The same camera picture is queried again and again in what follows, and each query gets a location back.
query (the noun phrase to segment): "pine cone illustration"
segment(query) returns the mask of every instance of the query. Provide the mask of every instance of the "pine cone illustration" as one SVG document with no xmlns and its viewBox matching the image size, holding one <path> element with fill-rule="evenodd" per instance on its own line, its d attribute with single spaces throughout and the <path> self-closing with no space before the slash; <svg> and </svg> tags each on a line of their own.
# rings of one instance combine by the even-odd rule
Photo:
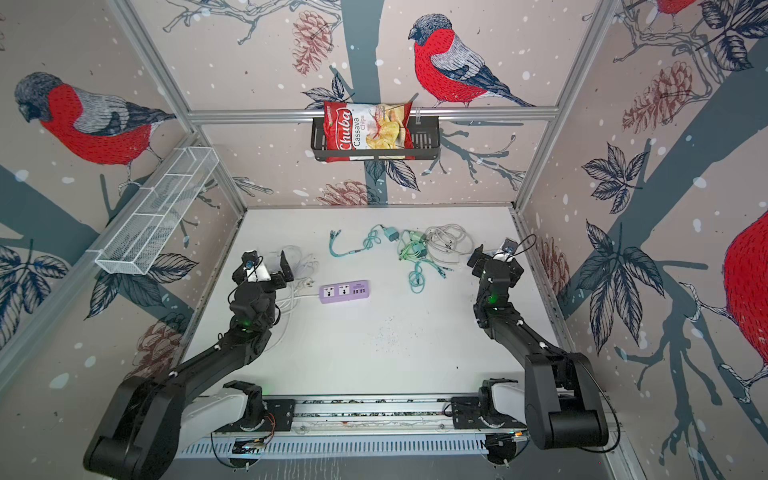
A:
<svg viewBox="0 0 768 480">
<path fill-rule="evenodd" d="M 629 111 L 624 111 L 623 130 L 634 126 L 634 133 L 659 124 L 668 124 L 690 99 L 693 75 L 684 61 L 676 61 L 671 67 L 659 71 L 651 80 L 650 87 L 635 97 Z"/>
<path fill-rule="evenodd" d="M 302 75 L 310 69 L 317 71 L 331 51 L 331 28 L 319 14 L 306 10 L 299 13 L 299 19 L 293 24 L 293 67 Z"/>
<path fill-rule="evenodd" d="M 317 201 L 325 205 L 368 205 L 378 202 L 376 195 L 372 194 L 365 184 L 356 180 L 346 180 L 343 184 L 327 184 L 323 189 L 323 196 L 317 197 Z"/>
<path fill-rule="evenodd" d="M 129 376 L 152 376 L 171 367 L 174 353 L 179 348 L 181 337 L 189 320 L 179 313 L 170 313 L 161 321 L 149 327 L 139 337 L 134 356 L 134 368 Z"/>
<path fill-rule="evenodd" d="M 544 265 L 547 278 L 552 285 L 552 291 L 554 291 L 555 295 L 559 294 L 571 279 L 571 271 L 568 268 L 565 254 L 555 246 L 554 238 L 549 237 L 547 240 L 540 239 L 538 256 Z"/>
</svg>

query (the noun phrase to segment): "purple power strip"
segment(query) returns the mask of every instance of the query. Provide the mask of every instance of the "purple power strip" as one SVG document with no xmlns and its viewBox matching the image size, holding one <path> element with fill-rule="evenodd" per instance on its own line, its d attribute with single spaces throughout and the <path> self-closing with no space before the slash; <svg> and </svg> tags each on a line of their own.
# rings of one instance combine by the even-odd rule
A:
<svg viewBox="0 0 768 480">
<path fill-rule="evenodd" d="M 368 280 L 357 280 L 356 282 L 323 285 L 320 287 L 319 293 L 321 303 L 335 303 L 368 298 L 371 289 L 368 287 Z"/>
</svg>

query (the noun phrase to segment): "metal shelf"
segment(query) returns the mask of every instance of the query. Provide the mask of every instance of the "metal shelf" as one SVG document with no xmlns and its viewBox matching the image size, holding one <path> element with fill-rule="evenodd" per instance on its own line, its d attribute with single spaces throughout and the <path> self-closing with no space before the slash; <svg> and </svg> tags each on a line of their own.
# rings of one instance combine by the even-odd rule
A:
<svg viewBox="0 0 768 480">
<path fill-rule="evenodd" d="M 168 171 L 100 252 L 96 264 L 107 273 L 146 275 L 176 226 L 219 164 L 210 147 L 177 150 Z"/>
</svg>

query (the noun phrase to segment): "vented panel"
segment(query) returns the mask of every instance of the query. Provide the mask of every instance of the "vented panel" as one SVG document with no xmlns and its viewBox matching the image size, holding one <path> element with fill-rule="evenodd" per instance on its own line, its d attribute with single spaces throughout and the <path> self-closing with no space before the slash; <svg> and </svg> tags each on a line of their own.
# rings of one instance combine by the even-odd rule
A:
<svg viewBox="0 0 768 480">
<path fill-rule="evenodd" d="M 247 454 L 233 454 L 235 442 L 248 437 L 214 437 L 217 454 L 223 458 L 323 458 L 402 455 L 487 454 L 483 434 L 370 435 L 276 437 L 266 448 Z M 178 452 L 177 458 L 213 458 L 210 438 L 201 439 Z"/>
</svg>

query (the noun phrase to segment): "red chips bag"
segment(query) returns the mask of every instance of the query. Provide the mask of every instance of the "red chips bag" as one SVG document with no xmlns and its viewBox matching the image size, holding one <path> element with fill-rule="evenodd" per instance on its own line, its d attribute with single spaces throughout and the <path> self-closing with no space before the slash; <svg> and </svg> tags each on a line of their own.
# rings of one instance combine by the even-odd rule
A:
<svg viewBox="0 0 768 480">
<path fill-rule="evenodd" d="M 411 104 L 345 104 L 325 102 L 324 129 L 328 150 L 390 150 L 413 148 L 408 117 Z M 402 155 L 382 157 L 403 159 Z M 326 161 L 372 160 L 373 157 L 330 157 Z"/>
</svg>

